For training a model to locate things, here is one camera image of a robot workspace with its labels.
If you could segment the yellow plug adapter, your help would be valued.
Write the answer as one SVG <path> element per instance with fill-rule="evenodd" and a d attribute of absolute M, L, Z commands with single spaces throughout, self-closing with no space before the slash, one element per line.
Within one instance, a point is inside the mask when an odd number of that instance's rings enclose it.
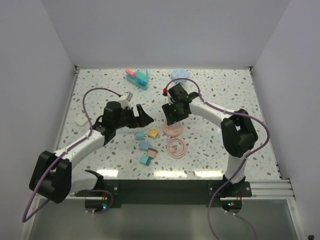
<path fill-rule="evenodd" d="M 156 139 L 159 135 L 159 131 L 152 128 L 149 132 L 148 132 L 148 137 L 152 138 L 152 139 Z"/>

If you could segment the teal plug adapter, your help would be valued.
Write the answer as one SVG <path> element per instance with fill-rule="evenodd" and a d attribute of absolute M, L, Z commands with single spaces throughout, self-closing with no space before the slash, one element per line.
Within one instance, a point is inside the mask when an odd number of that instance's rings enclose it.
<path fill-rule="evenodd" d="M 139 162 L 140 162 L 142 165 L 144 165 L 144 166 L 149 166 L 150 164 L 153 163 L 153 159 L 152 159 L 150 156 L 148 156 L 148 155 L 143 155 L 143 156 L 140 158 Z"/>
<path fill-rule="evenodd" d="M 137 131 L 134 136 L 137 141 L 143 141 L 146 137 L 143 131 Z"/>

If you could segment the pink round power socket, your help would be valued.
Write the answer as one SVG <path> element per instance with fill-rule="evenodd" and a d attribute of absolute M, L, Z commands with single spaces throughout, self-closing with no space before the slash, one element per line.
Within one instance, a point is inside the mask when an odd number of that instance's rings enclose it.
<path fill-rule="evenodd" d="M 176 122 L 172 125 L 168 125 L 167 123 L 163 124 L 163 133 L 167 137 L 176 138 L 180 136 L 183 132 L 184 126 L 181 122 Z"/>

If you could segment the light blue plug adapter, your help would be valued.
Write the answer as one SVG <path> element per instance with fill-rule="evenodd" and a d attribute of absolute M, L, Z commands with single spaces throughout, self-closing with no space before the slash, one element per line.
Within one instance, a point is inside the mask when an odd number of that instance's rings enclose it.
<path fill-rule="evenodd" d="M 145 151 L 145 152 L 147 152 L 152 147 L 153 146 L 150 145 L 150 143 L 148 141 L 142 141 L 139 145 L 139 149 L 142 151 Z"/>

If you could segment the brown pink plug adapter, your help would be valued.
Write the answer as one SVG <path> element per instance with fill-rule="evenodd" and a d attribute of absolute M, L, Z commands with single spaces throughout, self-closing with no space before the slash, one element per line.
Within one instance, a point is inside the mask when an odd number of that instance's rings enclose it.
<path fill-rule="evenodd" d="M 157 156 L 158 151 L 154 148 L 149 148 L 146 155 L 152 159 L 154 159 Z"/>

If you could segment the blue round power socket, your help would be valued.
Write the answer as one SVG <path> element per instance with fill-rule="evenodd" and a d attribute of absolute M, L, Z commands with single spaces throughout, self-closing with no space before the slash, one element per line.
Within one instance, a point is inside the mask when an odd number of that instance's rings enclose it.
<path fill-rule="evenodd" d="M 182 68 L 176 68 L 171 73 L 172 80 L 180 79 L 180 78 L 188 78 L 188 77 L 189 77 L 188 71 Z"/>

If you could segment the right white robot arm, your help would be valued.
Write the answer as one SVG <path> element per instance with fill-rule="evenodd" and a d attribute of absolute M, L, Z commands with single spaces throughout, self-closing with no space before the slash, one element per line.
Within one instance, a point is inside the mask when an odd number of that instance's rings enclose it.
<path fill-rule="evenodd" d="M 164 88 L 163 93 L 168 103 L 162 106 L 166 123 L 172 126 L 193 114 L 220 127 L 222 143 L 228 152 L 227 169 L 223 183 L 223 192 L 230 197 L 240 190 L 240 182 L 245 179 L 243 162 L 245 155 L 250 153 L 258 141 L 258 134 L 244 109 L 238 111 L 223 110 L 220 106 L 204 102 L 197 92 L 188 93 L 177 84 L 170 89 Z"/>

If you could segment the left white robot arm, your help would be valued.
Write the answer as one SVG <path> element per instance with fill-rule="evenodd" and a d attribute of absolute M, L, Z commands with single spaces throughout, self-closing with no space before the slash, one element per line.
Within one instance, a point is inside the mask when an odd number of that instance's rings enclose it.
<path fill-rule="evenodd" d="M 134 115 L 133 108 L 123 108 L 118 101 L 110 101 L 92 129 L 79 140 L 55 152 L 42 152 L 31 176 L 29 189 L 57 204 L 68 194 L 80 191 L 99 196 L 104 190 L 103 176 L 86 170 L 84 178 L 77 178 L 72 174 L 73 168 L 109 143 L 118 129 L 143 128 L 154 122 L 140 104 L 136 107 L 138 116 Z"/>

